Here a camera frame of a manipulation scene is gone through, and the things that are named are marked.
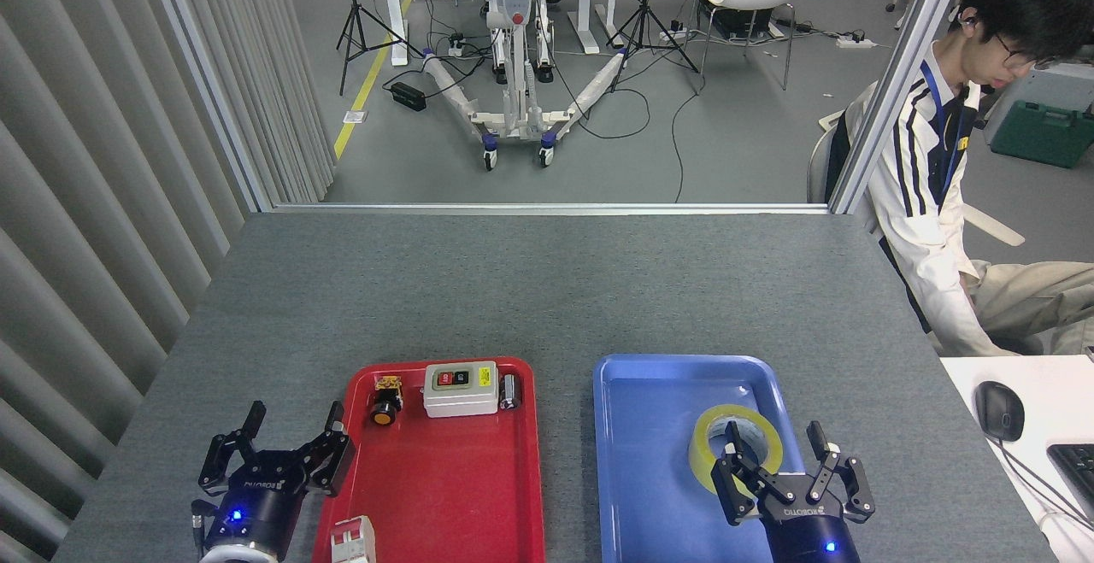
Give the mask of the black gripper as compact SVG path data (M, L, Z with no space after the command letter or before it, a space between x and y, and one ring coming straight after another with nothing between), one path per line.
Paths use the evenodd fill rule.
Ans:
M729 525L763 521L773 562L859 562L860 555L843 515L865 523L875 512L862 460L828 441L821 422L810 420L810 447L821 468L810 476L778 476L781 455L756 462L741 435L741 420L728 420L726 442L712 466L712 484ZM845 504L828 486L833 476L843 481ZM783 503L778 493L790 493Z
M266 406L251 403L241 427L218 434L209 443L198 485L207 496L224 497L203 537L207 550L246 546L266 553L286 553L296 530L306 490L336 496L344 488L356 446L344 425L344 403L333 401L324 429L296 453L255 453L253 445ZM229 478L231 458L244 459Z

